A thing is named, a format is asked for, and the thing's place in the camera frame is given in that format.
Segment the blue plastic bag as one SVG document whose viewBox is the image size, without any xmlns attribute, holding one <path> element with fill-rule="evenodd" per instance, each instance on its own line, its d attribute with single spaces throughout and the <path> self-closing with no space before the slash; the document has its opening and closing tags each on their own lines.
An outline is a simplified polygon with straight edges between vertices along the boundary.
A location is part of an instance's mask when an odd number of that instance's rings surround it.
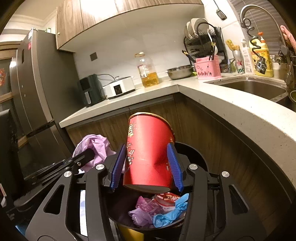
<svg viewBox="0 0 296 241">
<path fill-rule="evenodd" d="M 175 207 L 172 211 L 165 214 L 157 214 L 153 217 L 155 228 L 164 227 L 176 221 L 182 213 L 187 210 L 189 193 L 184 194 L 175 201 Z"/>
</svg>

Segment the black dish rack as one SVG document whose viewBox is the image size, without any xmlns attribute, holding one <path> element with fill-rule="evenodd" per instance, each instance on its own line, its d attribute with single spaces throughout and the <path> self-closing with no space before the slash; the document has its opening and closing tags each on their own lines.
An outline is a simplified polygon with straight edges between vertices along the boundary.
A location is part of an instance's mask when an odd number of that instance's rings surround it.
<svg viewBox="0 0 296 241">
<path fill-rule="evenodd" d="M 185 50 L 194 60 L 202 57 L 209 58 L 212 42 L 215 42 L 215 55 L 219 58 L 219 64 L 228 63 L 221 27 L 215 27 L 205 18 L 192 18 L 185 25 L 184 35 Z"/>
</svg>

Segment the pink rubber glove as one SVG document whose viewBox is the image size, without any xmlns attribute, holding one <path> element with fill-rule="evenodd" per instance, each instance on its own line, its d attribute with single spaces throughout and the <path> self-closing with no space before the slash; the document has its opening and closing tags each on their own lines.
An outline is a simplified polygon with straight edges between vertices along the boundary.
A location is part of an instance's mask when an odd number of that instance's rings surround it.
<svg viewBox="0 0 296 241">
<path fill-rule="evenodd" d="M 292 33 L 284 25 L 281 25 L 280 29 L 288 46 L 296 52 L 296 41 Z"/>
</svg>

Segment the red paper cup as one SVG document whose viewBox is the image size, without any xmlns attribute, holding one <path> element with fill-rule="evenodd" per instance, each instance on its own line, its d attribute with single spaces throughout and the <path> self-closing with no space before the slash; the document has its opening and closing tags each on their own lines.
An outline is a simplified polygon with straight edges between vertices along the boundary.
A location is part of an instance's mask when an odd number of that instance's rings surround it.
<svg viewBox="0 0 296 241">
<path fill-rule="evenodd" d="M 167 120 L 154 113 L 129 117 L 127 158 L 123 185 L 146 193 L 166 193 L 173 188 L 167 145 L 175 142 Z"/>
</svg>

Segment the black air fryer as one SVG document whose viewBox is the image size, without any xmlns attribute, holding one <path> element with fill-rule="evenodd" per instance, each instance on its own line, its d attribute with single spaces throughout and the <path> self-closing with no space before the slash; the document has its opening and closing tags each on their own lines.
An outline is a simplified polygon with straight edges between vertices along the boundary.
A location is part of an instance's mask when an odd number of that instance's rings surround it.
<svg viewBox="0 0 296 241">
<path fill-rule="evenodd" d="M 77 82 L 77 85 L 85 107 L 105 100 L 102 84 L 96 74 L 82 78 Z"/>
</svg>

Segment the lower wooden cabinets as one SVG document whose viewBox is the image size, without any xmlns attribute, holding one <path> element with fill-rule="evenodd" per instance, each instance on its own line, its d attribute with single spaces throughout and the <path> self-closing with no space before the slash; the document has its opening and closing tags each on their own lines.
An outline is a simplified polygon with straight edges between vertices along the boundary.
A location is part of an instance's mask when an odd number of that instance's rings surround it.
<svg viewBox="0 0 296 241">
<path fill-rule="evenodd" d="M 267 233 L 281 223 L 292 203 L 294 190 L 275 162 L 237 128 L 181 93 L 88 118 L 66 130 L 74 144 L 93 133 L 107 137 L 116 150 L 126 141 L 129 117 L 138 112 L 155 113 L 167 120 L 176 140 L 197 149 L 210 172 L 229 172 Z"/>
</svg>

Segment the grey refrigerator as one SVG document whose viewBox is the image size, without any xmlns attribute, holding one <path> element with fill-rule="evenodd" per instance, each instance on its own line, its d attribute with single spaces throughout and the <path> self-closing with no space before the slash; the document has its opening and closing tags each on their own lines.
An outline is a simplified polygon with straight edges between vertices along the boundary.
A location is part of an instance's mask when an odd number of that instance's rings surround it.
<svg viewBox="0 0 296 241">
<path fill-rule="evenodd" d="M 71 157 L 74 144 L 59 123 L 83 107 L 73 54 L 57 50 L 54 34 L 31 29 L 10 76 L 17 116 L 35 153 L 48 163 Z"/>
</svg>

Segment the red white snack bag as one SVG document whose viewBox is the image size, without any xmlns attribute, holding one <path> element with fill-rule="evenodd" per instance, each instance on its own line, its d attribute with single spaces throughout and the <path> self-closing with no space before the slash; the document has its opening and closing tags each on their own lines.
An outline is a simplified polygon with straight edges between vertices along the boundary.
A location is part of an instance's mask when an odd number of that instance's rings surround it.
<svg viewBox="0 0 296 241">
<path fill-rule="evenodd" d="M 155 194 L 153 200 L 160 206 L 161 214 L 166 214 L 175 208 L 175 202 L 180 196 L 171 192 Z"/>
</svg>

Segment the purple plastic bag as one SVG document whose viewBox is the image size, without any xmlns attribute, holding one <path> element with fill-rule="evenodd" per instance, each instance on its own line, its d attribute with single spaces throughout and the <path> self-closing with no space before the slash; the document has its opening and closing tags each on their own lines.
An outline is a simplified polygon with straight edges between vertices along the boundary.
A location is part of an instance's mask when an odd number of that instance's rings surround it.
<svg viewBox="0 0 296 241">
<path fill-rule="evenodd" d="M 97 164 L 102 164 L 107 156 L 115 155 L 116 152 L 110 147 L 109 140 L 102 135 L 90 134 L 86 135 L 76 146 L 72 157 L 81 154 L 86 149 L 92 149 L 94 152 L 94 159 L 86 163 L 80 168 L 79 173 L 88 172 Z"/>
</svg>

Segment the steel bowl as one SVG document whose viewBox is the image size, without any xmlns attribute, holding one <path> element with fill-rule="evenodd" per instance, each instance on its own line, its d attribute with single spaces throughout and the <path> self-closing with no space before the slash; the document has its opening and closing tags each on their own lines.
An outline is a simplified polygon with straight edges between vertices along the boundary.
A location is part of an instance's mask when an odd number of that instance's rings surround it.
<svg viewBox="0 0 296 241">
<path fill-rule="evenodd" d="M 171 80 L 178 80 L 192 76 L 194 68 L 192 65 L 184 65 L 168 69 L 166 72 Z"/>
</svg>

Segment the white dispenser bottle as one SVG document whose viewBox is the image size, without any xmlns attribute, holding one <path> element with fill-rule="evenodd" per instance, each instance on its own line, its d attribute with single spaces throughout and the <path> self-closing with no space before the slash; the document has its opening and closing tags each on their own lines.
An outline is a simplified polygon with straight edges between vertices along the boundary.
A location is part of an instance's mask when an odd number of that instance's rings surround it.
<svg viewBox="0 0 296 241">
<path fill-rule="evenodd" d="M 253 58 L 252 58 L 250 48 L 247 45 L 247 41 L 245 39 L 242 39 L 241 44 L 242 44 L 241 53 L 243 56 L 245 73 L 249 75 L 255 75 Z"/>
</svg>

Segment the steel sink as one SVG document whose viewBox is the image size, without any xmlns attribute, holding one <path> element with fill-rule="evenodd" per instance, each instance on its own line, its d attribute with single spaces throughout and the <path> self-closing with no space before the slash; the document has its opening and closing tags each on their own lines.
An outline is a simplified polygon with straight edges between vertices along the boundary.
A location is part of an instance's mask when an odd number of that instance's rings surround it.
<svg viewBox="0 0 296 241">
<path fill-rule="evenodd" d="M 212 80 L 206 83 L 240 90 L 277 103 L 288 98 L 288 91 L 285 85 L 274 80 L 241 76 Z"/>
</svg>

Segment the white rice cooker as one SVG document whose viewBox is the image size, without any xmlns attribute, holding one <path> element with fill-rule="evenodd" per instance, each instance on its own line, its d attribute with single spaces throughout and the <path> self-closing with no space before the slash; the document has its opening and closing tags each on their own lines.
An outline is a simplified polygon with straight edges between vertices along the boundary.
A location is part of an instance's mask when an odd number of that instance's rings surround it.
<svg viewBox="0 0 296 241">
<path fill-rule="evenodd" d="M 117 98 L 119 96 L 135 91 L 135 85 L 130 76 L 116 78 L 115 81 L 103 87 L 107 99 Z"/>
</svg>

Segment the wooden upper cabinet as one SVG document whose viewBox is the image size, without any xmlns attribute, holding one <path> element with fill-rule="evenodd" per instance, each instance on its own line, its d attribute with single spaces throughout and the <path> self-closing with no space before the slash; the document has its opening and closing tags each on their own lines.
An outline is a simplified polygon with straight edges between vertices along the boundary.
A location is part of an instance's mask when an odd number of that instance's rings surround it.
<svg viewBox="0 0 296 241">
<path fill-rule="evenodd" d="M 78 52 L 114 33 L 188 21 L 203 11 L 201 1 L 64 1 L 56 11 L 56 46 Z"/>
</svg>

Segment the pink plastic bag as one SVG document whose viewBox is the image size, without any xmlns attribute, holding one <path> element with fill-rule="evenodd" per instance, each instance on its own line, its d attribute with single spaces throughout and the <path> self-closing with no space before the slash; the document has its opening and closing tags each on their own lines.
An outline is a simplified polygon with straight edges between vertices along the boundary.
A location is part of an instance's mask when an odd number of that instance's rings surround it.
<svg viewBox="0 0 296 241">
<path fill-rule="evenodd" d="M 154 228 L 153 217 L 161 214 L 160 206 L 149 198 L 140 196 L 134 210 L 128 212 L 133 223 L 140 228 Z"/>
</svg>

